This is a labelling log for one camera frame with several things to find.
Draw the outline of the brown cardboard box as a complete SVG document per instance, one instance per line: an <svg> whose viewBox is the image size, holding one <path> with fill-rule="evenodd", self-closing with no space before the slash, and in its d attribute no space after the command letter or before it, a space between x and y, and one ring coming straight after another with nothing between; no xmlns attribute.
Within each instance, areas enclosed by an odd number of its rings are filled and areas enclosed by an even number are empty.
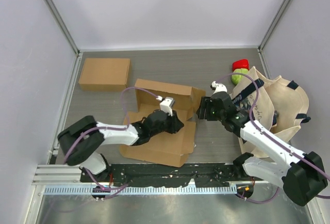
<svg viewBox="0 0 330 224"><path fill-rule="evenodd" d="M128 112L124 123L141 137L133 146L121 145L123 157L181 167L194 150L197 112L205 90L178 84L137 79L138 111Z"/></svg>
<svg viewBox="0 0 330 224"><path fill-rule="evenodd" d="M119 92L128 86L129 58L86 58L79 78L83 91Z"/></svg>

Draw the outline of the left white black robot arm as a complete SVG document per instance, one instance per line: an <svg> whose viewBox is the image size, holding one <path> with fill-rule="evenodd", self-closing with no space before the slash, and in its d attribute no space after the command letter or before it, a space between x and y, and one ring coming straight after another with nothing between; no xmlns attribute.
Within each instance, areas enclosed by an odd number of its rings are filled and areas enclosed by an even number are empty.
<svg viewBox="0 0 330 224"><path fill-rule="evenodd" d="M85 116L57 136L64 153L63 163L79 166L83 175L91 181L105 182L110 165L97 149L105 145L140 146L161 134L176 134L184 127L176 111L170 113L157 109L141 120L129 125L110 125L97 122L93 116Z"/></svg>

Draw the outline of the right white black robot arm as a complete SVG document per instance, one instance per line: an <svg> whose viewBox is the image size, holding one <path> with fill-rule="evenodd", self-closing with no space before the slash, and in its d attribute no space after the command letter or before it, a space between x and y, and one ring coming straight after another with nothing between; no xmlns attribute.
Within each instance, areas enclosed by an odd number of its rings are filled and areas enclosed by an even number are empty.
<svg viewBox="0 0 330 224"><path fill-rule="evenodd" d="M329 176L317 153L305 153L276 137L254 118L252 111L237 108L227 92L202 97L197 116L202 120L220 121L227 131L252 143L272 159L268 162L243 153L233 161L235 178L265 180L281 188L299 206L305 206L327 188Z"/></svg>

